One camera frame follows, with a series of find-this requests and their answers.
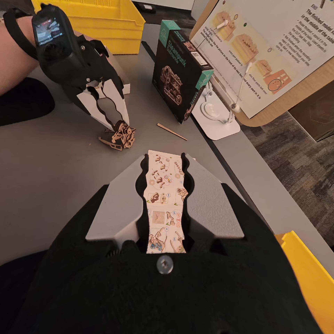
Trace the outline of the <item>wooden gear model assembly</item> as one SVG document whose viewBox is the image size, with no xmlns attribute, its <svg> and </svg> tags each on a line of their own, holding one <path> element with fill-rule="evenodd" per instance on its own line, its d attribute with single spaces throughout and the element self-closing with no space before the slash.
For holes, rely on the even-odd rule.
<svg viewBox="0 0 334 334">
<path fill-rule="evenodd" d="M 109 147 L 122 151 L 123 149 L 129 149 L 132 147 L 135 138 L 135 131 L 136 128 L 132 128 L 129 125 L 127 125 L 123 120 L 119 120 L 113 128 L 114 134 L 110 139 L 102 139 L 101 137 L 98 137 L 98 140 Z"/>
</svg>

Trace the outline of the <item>thin wooden stick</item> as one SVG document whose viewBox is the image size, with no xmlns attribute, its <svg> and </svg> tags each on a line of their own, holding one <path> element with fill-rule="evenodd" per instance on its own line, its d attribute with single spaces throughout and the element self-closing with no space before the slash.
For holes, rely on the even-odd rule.
<svg viewBox="0 0 334 334">
<path fill-rule="evenodd" d="M 178 133 L 172 131 L 171 129 L 165 127 L 164 125 L 162 125 L 160 123 L 157 123 L 157 126 L 160 127 L 160 128 L 162 128 L 162 129 L 164 129 L 165 131 L 168 131 L 168 132 L 172 133 L 173 135 L 175 135 L 175 136 L 177 136 L 177 137 L 179 137 L 179 138 L 187 141 L 187 139 L 185 137 L 183 137 L 183 136 L 179 135 Z"/>
</svg>

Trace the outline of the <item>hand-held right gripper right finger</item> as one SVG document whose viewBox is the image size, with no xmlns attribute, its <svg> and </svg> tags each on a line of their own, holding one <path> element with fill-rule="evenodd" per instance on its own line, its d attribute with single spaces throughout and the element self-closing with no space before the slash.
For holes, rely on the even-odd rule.
<svg viewBox="0 0 334 334">
<path fill-rule="evenodd" d="M 181 154 L 184 188 L 182 242 L 190 252 L 197 244 L 209 247 L 215 240 L 241 240 L 244 233 L 232 209 L 222 182 L 189 154 Z"/>
</svg>

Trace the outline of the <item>stacked yellow plastic bins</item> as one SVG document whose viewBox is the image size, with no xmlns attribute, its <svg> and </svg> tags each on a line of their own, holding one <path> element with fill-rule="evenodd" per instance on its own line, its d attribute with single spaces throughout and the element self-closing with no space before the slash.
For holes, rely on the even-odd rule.
<svg viewBox="0 0 334 334">
<path fill-rule="evenodd" d="M 130 0 L 32 0 L 52 4 L 68 16 L 73 30 L 100 40 L 112 54 L 138 54 L 145 19 Z"/>
</svg>

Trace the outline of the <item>white document stand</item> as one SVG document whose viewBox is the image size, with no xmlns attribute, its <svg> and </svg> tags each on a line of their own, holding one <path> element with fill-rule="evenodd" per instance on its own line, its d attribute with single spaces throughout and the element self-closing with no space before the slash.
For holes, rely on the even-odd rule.
<svg viewBox="0 0 334 334">
<path fill-rule="evenodd" d="M 244 82 L 244 77 L 248 73 L 252 63 L 250 62 L 244 71 L 239 92 L 236 97 L 236 102 L 228 96 L 230 104 L 225 104 L 219 98 L 219 93 L 214 91 L 214 85 L 210 79 L 204 79 L 203 91 L 194 106 L 193 116 L 199 123 L 200 127 L 211 140 L 219 140 L 229 135 L 233 135 L 240 131 L 240 126 L 237 125 L 234 112 L 239 112 L 238 105 L 239 95 Z"/>
</svg>

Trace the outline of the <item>person's left forearm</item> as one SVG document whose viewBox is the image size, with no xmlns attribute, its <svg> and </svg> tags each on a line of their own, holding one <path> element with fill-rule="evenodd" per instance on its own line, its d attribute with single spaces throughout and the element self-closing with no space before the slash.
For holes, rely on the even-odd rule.
<svg viewBox="0 0 334 334">
<path fill-rule="evenodd" d="M 39 66 L 39 62 L 30 57 L 14 41 L 5 24 L 0 24 L 0 95 L 2 96 L 18 85 Z"/>
</svg>

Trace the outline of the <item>brown cardboard box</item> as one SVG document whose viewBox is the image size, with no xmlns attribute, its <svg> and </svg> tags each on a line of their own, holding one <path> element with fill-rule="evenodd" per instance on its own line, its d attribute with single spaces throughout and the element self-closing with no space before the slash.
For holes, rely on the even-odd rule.
<svg viewBox="0 0 334 334">
<path fill-rule="evenodd" d="M 331 81 L 289 110 L 314 141 L 334 133 L 334 81 Z"/>
</svg>

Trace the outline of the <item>yellow plastic bin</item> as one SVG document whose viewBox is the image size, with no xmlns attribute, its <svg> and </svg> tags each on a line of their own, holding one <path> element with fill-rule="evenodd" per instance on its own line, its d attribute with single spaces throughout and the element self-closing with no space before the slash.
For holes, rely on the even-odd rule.
<svg viewBox="0 0 334 334">
<path fill-rule="evenodd" d="M 334 333 L 334 280 L 294 232 L 276 234 L 298 280 L 305 302 L 320 329 Z"/>
</svg>

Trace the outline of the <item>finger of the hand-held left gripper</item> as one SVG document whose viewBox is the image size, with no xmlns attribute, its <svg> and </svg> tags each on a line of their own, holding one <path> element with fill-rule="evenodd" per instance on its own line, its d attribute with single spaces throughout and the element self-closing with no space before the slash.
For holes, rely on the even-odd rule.
<svg viewBox="0 0 334 334">
<path fill-rule="evenodd" d="M 124 97 L 121 96 L 112 79 L 103 83 L 102 92 L 106 98 L 109 98 L 114 103 L 117 112 L 122 117 L 122 120 L 129 126 L 130 121 Z"/>
<path fill-rule="evenodd" d="M 94 87 L 86 87 L 82 93 L 77 95 L 77 98 L 91 117 L 103 124 L 110 131 L 114 131 L 114 124 L 107 118 L 106 113 L 98 104 L 98 93 Z"/>
</svg>

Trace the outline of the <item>illustrated instruction booklet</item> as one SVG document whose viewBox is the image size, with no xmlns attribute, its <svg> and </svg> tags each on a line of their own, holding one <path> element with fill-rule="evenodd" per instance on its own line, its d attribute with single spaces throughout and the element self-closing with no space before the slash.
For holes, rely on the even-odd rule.
<svg viewBox="0 0 334 334">
<path fill-rule="evenodd" d="M 148 157 L 144 191 L 149 218 L 147 253 L 185 253 L 181 220 L 188 192 L 181 156 L 149 150 Z"/>
</svg>

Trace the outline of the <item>black model kit box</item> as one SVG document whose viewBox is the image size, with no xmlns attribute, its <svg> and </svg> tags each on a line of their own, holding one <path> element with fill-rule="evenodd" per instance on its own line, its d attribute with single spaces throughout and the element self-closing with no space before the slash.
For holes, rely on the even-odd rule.
<svg viewBox="0 0 334 334">
<path fill-rule="evenodd" d="M 152 83 L 182 124 L 214 72 L 173 20 L 162 20 Z"/>
</svg>

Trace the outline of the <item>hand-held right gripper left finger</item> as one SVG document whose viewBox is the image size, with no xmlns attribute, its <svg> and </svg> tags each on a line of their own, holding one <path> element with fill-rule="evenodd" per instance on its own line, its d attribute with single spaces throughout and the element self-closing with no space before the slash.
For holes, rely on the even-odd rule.
<svg viewBox="0 0 334 334">
<path fill-rule="evenodd" d="M 146 253 L 149 217 L 144 190 L 148 163 L 148 154 L 141 155 L 110 182 L 86 241 L 108 240 L 121 248 L 125 241 L 132 240 Z"/>
</svg>

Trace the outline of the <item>white flat box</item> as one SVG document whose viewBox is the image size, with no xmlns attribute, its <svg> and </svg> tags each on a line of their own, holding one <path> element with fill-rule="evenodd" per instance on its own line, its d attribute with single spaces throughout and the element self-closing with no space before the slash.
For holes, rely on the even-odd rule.
<svg viewBox="0 0 334 334">
<path fill-rule="evenodd" d="M 125 71 L 121 67 L 120 63 L 117 61 L 116 56 L 114 56 L 111 53 L 111 51 L 106 47 L 106 45 L 104 45 L 104 47 L 106 48 L 106 51 L 109 55 L 109 57 L 107 57 L 108 62 L 115 69 L 116 73 L 120 77 L 120 80 L 123 84 L 123 94 L 124 95 L 130 94 L 130 81 L 129 81 Z"/>
</svg>

